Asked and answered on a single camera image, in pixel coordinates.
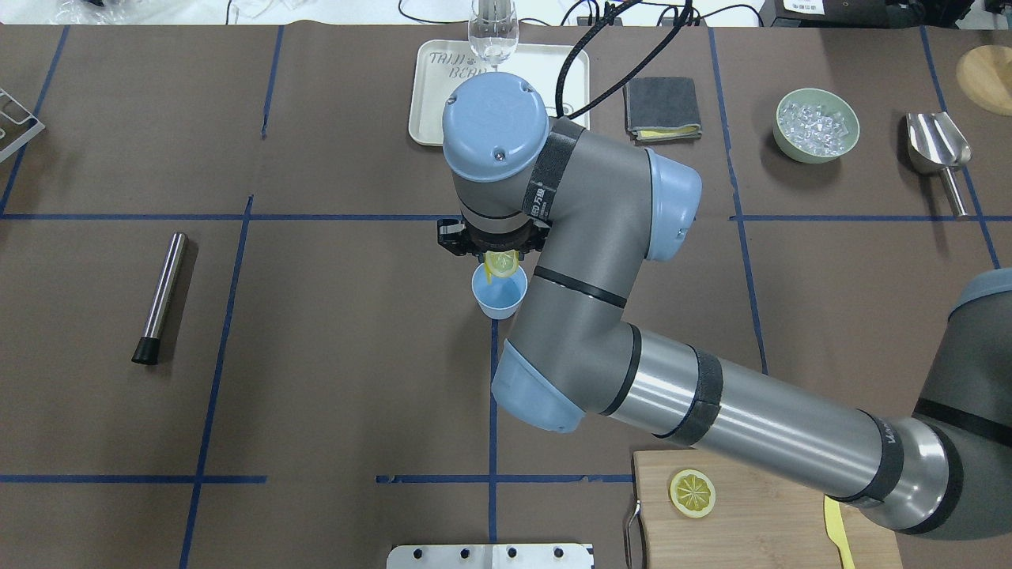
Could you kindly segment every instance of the yellow knife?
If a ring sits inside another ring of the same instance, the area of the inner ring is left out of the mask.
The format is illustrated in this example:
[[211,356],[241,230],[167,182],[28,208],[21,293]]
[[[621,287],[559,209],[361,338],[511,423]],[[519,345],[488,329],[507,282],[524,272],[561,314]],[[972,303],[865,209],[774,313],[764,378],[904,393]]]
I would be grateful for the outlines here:
[[826,535],[840,550],[840,561],[843,562],[843,569],[854,569],[854,558],[850,555],[847,533],[843,530],[840,503],[826,496],[826,500],[823,502],[823,513],[826,515]]

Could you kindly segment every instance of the light blue cap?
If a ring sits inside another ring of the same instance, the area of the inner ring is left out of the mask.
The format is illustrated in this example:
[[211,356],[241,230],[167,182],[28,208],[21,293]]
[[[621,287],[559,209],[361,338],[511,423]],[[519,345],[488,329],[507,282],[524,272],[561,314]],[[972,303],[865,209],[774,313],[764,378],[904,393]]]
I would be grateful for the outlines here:
[[509,340],[492,379],[492,395],[514,417],[544,430],[572,432],[586,414],[549,383]]
[[529,166],[549,138],[544,101],[525,80],[483,73],[443,107],[443,156],[458,176],[494,182]]
[[692,226],[702,195],[702,179],[692,168],[660,156],[651,148],[647,155],[654,202],[647,259],[667,261],[678,252]]
[[955,303],[955,307],[952,308],[952,312],[955,312],[959,307],[968,302],[999,293],[1008,293],[1009,291],[1012,291],[1012,268],[999,268],[978,274],[962,290],[962,294],[959,295],[959,300]]

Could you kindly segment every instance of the metal scoop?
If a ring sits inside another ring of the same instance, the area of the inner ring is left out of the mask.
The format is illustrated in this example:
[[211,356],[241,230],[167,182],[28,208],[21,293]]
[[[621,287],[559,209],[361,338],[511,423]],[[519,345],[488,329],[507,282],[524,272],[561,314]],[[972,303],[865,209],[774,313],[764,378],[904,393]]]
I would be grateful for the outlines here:
[[969,162],[969,143],[947,112],[911,112],[907,114],[910,161],[922,174],[938,173],[945,182],[952,215],[957,221],[969,219],[955,185],[953,170]]

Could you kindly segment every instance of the tall glass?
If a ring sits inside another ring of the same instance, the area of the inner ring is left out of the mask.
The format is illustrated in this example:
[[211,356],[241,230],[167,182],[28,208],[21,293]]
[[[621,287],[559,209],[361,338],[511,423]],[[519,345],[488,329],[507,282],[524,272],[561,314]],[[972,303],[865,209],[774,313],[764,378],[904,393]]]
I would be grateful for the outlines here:
[[513,0],[472,0],[468,40],[479,59],[498,70],[520,42]]

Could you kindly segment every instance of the green bowl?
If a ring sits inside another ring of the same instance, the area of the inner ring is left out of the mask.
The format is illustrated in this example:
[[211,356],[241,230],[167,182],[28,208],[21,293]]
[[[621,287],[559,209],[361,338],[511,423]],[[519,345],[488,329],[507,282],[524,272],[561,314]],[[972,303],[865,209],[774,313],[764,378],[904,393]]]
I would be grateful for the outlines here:
[[[814,104],[823,105],[826,107],[828,112],[839,111],[843,114],[844,120],[847,123],[847,129],[849,133],[847,136],[843,137],[844,147],[843,152],[832,156],[818,156],[811,154],[802,150],[800,148],[794,146],[793,143],[787,140],[787,137],[783,134],[783,130],[780,127],[780,109],[783,108],[788,102],[796,102],[798,104]],[[776,140],[776,146],[780,147],[780,150],[784,154],[797,160],[798,162],[804,162],[806,164],[822,164],[823,162],[829,162],[830,160],[836,160],[837,158],[843,156],[850,152],[850,149],[857,145],[857,139],[861,135],[861,125],[857,120],[857,114],[854,113],[854,109],[850,108],[847,101],[841,99],[840,97],[834,95],[829,91],[824,91],[822,89],[815,89],[808,87],[805,89],[797,89],[796,91],[791,91],[780,99],[780,103],[776,105],[776,111],[773,113],[773,139]]]

